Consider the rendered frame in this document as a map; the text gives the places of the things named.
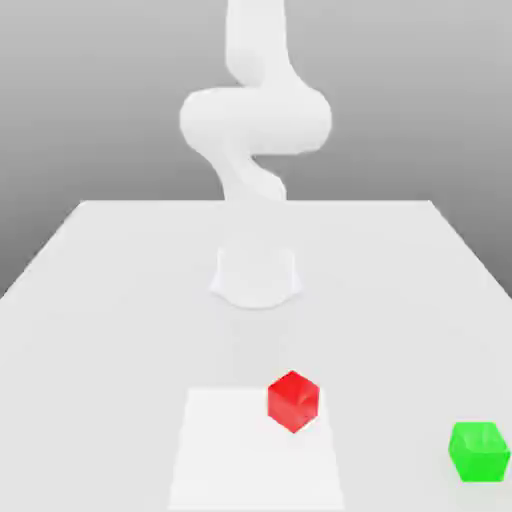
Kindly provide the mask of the small red cube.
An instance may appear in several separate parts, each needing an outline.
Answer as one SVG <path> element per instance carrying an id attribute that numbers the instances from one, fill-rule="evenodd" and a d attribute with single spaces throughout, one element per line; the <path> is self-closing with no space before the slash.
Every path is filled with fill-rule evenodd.
<path id="1" fill-rule="evenodd" d="M 319 386 L 291 370 L 267 388 L 267 414 L 297 433 L 317 417 L 319 398 Z"/>

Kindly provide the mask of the small green cube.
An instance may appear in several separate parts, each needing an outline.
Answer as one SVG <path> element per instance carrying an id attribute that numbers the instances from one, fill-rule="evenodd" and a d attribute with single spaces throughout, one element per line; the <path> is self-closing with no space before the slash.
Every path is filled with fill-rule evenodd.
<path id="1" fill-rule="evenodd" d="M 512 455 L 498 426 L 491 421 L 456 422 L 448 453 L 466 483 L 503 482 Z"/>

